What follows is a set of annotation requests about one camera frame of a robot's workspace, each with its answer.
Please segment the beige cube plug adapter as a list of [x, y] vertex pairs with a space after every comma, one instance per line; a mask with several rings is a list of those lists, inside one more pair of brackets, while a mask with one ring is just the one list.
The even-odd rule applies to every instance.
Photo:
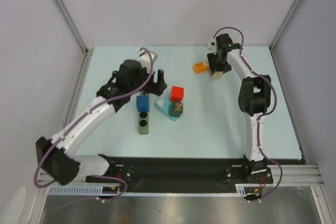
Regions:
[[215, 71], [211, 73], [211, 77], [213, 79], [218, 79], [220, 78], [224, 73], [222, 71]]

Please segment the red cube plug adapter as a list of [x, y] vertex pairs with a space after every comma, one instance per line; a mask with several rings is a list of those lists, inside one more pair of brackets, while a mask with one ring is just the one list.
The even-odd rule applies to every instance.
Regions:
[[173, 86], [170, 91], [169, 101], [182, 102], [183, 98], [184, 98], [184, 88]]

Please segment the teal triangular power socket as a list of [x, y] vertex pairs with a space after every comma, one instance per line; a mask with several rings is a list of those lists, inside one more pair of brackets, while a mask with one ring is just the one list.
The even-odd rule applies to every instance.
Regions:
[[172, 121], [177, 121], [177, 119], [179, 118], [174, 118], [169, 116], [169, 106], [170, 106], [170, 101], [169, 101], [169, 97], [165, 96], [163, 98], [160, 98], [159, 100], [156, 101], [155, 106], [157, 107], [157, 109], [164, 114], [166, 117], [168, 117], [170, 120]]

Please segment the blue cube plug adapter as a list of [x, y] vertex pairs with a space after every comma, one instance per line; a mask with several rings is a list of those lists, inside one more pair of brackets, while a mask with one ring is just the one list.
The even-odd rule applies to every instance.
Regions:
[[139, 95], [136, 97], [136, 107], [138, 112], [149, 112], [150, 100], [148, 95]]

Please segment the dark green cube adapter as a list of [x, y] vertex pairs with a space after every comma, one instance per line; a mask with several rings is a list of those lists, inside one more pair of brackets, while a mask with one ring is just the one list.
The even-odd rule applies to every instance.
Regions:
[[184, 104], [182, 102], [171, 102], [169, 116], [179, 118], [183, 114]]

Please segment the green power strip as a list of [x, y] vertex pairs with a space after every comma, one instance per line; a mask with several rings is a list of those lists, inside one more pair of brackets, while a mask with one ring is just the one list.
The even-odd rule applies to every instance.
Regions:
[[[148, 94], [145, 92], [140, 92], [140, 95], [148, 95]], [[138, 113], [139, 113], [138, 133], [140, 135], [148, 135], [149, 112], [138, 112]]]

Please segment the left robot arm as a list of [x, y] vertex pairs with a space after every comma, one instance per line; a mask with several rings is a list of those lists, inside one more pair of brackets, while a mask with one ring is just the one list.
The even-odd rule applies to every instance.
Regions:
[[101, 123], [127, 104], [131, 95], [142, 91], [160, 96], [166, 88], [162, 69], [154, 71], [153, 65], [146, 67], [138, 60], [125, 60], [78, 117], [51, 138], [42, 136], [36, 141], [38, 166], [34, 184], [43, 187], [38, 182], [41, 169], [60, 185], [67, 185], [80, 176], [99, 176], [105, 182], [112, 181], [116, 169], [107, 157], [99, 154], [78, 161], [74, 159], [77, 149]]

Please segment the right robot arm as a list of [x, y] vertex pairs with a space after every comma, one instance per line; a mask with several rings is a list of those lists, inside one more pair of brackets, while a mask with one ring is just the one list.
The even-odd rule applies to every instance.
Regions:
[[241, 80], [238, 107], [246, 120], [246, 151], [244, 162], [237, 172], [229, 168], [230, 179], [243, 179], [249, 183], [262, 181], [267, 172], [267, 158], [264, 151], [264, 116], [271, 104], [271, 78], [261, 75], [245, 58], [241, 44], [234, 43], [229, 34], [215, 36], [210, 45], [214, 52], [207, 55], [211, 75], [234, 70]]

